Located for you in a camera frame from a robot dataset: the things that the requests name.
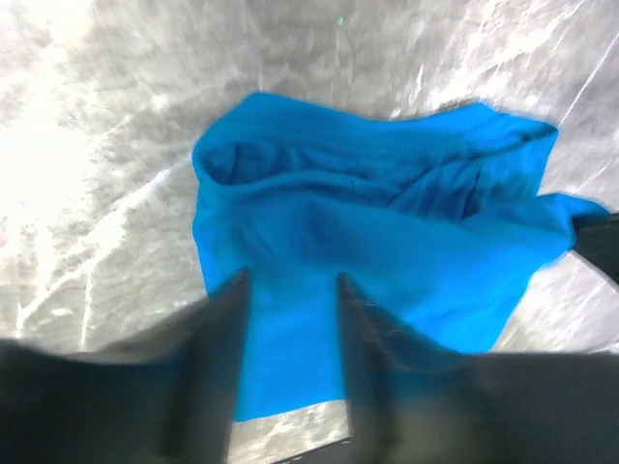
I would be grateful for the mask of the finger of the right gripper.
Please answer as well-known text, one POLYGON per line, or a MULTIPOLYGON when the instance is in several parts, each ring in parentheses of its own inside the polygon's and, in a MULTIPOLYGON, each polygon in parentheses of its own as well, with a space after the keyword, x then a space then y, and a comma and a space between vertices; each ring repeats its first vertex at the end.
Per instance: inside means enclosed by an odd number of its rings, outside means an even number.
POLYGON ((574 251, 610 280, 619 273, 618 214, 604 217, 581 216, 573 219, 574 251))

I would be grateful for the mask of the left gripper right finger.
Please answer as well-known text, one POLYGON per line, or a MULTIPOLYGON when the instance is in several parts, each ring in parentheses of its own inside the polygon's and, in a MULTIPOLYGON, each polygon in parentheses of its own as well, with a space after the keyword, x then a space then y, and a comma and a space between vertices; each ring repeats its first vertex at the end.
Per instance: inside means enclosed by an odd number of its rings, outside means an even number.
POLYGON ((614 463, 618 359, 448 350, 338 279, 353 463, 614 463))

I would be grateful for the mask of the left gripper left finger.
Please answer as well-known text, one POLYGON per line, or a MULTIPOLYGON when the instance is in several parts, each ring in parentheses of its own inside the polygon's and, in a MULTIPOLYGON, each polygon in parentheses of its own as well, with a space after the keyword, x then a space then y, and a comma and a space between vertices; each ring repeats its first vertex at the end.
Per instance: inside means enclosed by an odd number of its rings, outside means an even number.
POLYGON ((238 272, 212 296, 98 353, 1 342, 5 463, 222 463, 251 301, 238 272))

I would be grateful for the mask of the blue t shirt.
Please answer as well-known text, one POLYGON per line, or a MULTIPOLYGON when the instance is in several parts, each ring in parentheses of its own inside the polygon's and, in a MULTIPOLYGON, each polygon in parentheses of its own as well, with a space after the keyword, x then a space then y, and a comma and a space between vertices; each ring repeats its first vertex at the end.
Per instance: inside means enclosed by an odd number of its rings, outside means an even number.
POLYGON ((540 193, 557 136, 481 103, 386 122, 266 93, 216 121, 192 152, 192 231, 209 289, 251 270, 237 420, 342 398, 340 274, 438 343, 488 351, 574 219, 608 214, 540 193))

